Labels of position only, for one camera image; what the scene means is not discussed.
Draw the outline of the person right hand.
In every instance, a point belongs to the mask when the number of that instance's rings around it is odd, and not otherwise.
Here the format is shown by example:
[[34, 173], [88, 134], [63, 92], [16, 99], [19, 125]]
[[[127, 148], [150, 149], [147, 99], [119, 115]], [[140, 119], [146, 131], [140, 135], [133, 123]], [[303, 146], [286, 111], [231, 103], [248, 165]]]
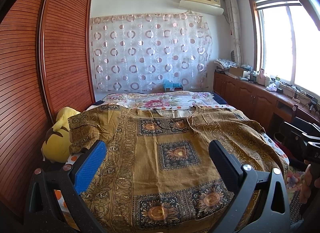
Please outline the person right hand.
[[307, 166], [304, 174], [304, 182], [302, 184], [302, 188], [300, 190], [299, 200], [302, 204], [306, 204], [308, 201], [308, 198], [311, 195], [311, 185], [319, 189], [320, 186], [320, 180], [319, 178], [313, 179], [312, 174], [310, 172], [310, 161], [304, 160], [304, 163]]

